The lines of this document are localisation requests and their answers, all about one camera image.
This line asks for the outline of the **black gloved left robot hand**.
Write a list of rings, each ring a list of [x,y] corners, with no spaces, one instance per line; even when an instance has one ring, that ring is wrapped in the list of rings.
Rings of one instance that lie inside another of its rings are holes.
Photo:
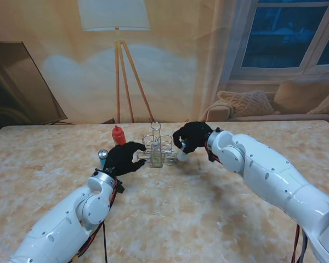
[[[146,162],[145,159],[140,159],[133,162],[133,155],[137,151],[145,151],[144,144],[130,141],[123,145],[116,145],[107,155],[103,170],[111,171],[113,176],[121,176],[140,169]]]

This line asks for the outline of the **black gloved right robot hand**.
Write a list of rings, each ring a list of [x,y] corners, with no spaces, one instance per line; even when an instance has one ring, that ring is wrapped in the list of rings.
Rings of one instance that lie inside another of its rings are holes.
[[[185,154],[204,147],[213,129],[205,122],[188,122],[173,133],[173,143]]]

